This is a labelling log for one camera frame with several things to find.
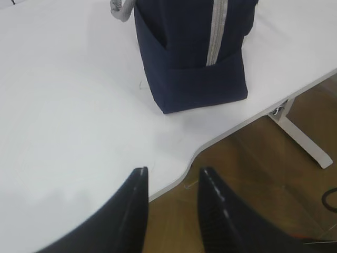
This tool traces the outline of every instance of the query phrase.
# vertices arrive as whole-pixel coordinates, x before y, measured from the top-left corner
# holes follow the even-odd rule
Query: desk leg
[[[308,136],[306,136],[293,122],[286,116],[290,111],[295,99],[288,100],[274,112],[269,114],[269,117],[282,128],[291,138],[294,139],[309,155],[315,159],[319,165],[326,169],[332,164],[331,158],[320,147],[317,146]]]

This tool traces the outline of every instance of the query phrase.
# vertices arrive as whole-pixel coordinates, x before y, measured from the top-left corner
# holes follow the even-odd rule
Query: fabric bag
[[[258,0],[111,0],[136,31],[152,96],[171,113],[247,98],[241,47]]]

